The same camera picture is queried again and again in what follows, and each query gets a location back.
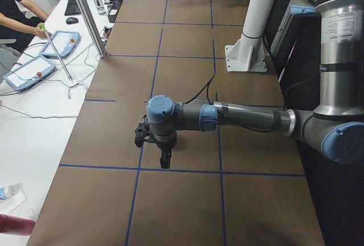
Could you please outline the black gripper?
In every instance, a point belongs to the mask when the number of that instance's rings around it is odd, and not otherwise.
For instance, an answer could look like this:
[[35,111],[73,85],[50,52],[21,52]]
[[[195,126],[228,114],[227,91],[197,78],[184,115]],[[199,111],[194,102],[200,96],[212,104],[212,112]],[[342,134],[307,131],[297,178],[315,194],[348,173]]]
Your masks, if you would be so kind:
[[177,143],[177,133],[175,131],[168,135],[158,135],[153,133],[156,145],[162,149],[160,157],[160,166],[162,169],[169,169],[171,165],[172,149]]

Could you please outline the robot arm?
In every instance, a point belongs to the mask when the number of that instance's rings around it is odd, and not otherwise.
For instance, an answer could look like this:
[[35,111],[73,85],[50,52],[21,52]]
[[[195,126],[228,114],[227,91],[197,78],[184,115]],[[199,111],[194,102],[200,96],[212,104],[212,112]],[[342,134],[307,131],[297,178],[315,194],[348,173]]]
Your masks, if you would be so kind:
[[213,131],[240,126],[258,132],[280,131],[305,142],[340,164],[363,159],[363,108],[359,105],[363,71],[363,0],[291,0],[292,14],[321,15],[320,103],[312,111],[277,110],[196,98],[173,102],[152,97],[135,131],[135,144],[156,144],[162,168],[170,167],[177,132]]

